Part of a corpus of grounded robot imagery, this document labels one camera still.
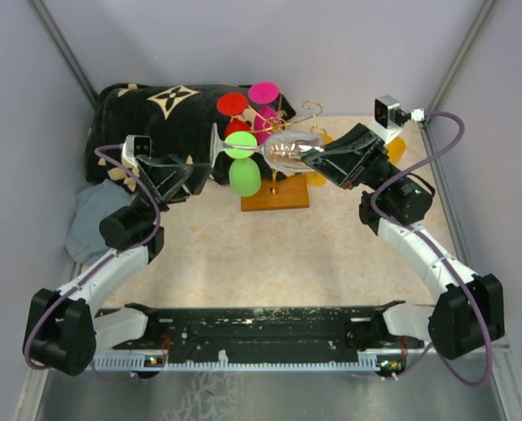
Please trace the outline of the green plastic wine glass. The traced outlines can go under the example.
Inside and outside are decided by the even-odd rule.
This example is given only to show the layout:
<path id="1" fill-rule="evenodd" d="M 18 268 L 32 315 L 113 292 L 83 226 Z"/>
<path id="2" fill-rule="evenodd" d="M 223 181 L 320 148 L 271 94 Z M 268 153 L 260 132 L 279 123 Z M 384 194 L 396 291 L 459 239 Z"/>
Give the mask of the green plastic wine glass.
<path id="1" fill-rule="evenodd" d="M 256 137 L 249 132 L 234 132 L 226 137 L 225 154 L 232 159 L 229 183 L 241 197 L 255 195 L 261 188 L 261 172 L 252 156 L 257 147 Z"/>

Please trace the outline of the clear wine glass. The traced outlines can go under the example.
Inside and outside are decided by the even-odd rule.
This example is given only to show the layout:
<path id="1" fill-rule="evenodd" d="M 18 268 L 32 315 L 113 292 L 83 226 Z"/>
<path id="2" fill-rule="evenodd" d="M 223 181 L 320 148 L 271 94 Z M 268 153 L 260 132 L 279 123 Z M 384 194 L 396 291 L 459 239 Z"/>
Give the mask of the clear wine glass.
<path id="1" fill-rule="evenodd" d="M 325 140 L 321 135 L 310 132 L 284 130 L 269 135 L 262 145 L 258 145 L 256 137 L 249 132 L 234 132 L 236 140 L 222 140 L 218 133 L 218 125 L 211 127 L 210 162 L 214 166 L 220 153 L 230 158 L 245 159 L 259 154 L 270 168 L 278 172 L 294 174 L 310 172 L 311 168 L 304 163 L 304 156 L 309 153 L 324 151 Z"/>

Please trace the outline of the pink plastic wine glass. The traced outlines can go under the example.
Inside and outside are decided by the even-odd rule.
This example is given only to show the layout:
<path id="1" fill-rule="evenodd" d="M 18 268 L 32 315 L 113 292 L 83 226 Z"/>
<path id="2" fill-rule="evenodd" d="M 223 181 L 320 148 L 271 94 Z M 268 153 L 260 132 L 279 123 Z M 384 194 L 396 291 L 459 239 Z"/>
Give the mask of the pink plastic wine glass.
<path id="1" fill-rule="evenodd" d="M 280 96 L 279 88 L 272 82 L 257 82 L 248 90 L 249 99 L 261 107 L 256 113 L 253 128 L 256 132 L 268 131 L 277 120 L 272 103 Z"/>

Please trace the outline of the red plastic wine glass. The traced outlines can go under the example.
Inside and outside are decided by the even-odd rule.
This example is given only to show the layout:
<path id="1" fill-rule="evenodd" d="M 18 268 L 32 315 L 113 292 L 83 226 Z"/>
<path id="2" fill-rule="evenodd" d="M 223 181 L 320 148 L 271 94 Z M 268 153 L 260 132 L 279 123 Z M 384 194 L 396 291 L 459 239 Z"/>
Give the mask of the red plastic wine glass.
<path id="1" fill-rule="evenodd" d="M 228 93 L 223 95 L 217 101 L 217 110 L 220 114 L 230 118 L 225 128 L 225 137 L 227 138 L 235 132 L 248 132 L 250 126 L 240 119 L 241 114 L 247 109 L 247 98 L 240 93 Z"/>

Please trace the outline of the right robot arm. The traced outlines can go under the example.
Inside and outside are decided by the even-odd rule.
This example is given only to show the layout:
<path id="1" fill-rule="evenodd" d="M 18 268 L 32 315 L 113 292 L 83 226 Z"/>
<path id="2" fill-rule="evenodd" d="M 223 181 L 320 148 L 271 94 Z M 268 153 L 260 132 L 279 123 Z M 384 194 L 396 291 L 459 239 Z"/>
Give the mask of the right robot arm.
<path id="1" fill-rule="evenodd" d="M 302 147 L 301 162 L 343 189 L 358 185 L 363 194 L 360 220 L 409 263 L 431 293 L 431 308 L 396 304 L 371 328 L 373 340 L 389 347 L 402 336 L 434 346 L 444 360 L 456 360 L 484 348 L 493 358 L 493 342 L 504 336 L 504 294 L 494 275 L 480 276 L 455 258 L 423 226 L 434 187 L 390 162 L 387 141 L 358 124 L 324 146 Z"/>

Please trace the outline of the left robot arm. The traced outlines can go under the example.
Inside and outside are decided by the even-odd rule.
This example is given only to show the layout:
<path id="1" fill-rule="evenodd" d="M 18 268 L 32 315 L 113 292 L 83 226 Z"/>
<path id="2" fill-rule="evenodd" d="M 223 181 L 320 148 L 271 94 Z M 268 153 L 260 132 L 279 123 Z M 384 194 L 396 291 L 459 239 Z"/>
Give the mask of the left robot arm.
<path id="1" fill-rule="evenodd" d="M 99 311 L 161 252 L 161 213 L 200 194 L 211 169 L 210 161 L 137 156 L 136 168 L 126 173 L 138 183 L 138 194 L 99 225 L 108 251 L 74 280 L 56 290 L 40 289 L 33 296 L 23 344 L 29 367 L 76 376 L 104 350 L 133 340 L 145 348 L 161 341 L 162 327 L 150 319 L 154 312 L 146 306 L 128 304 L 104 315 Z"/>

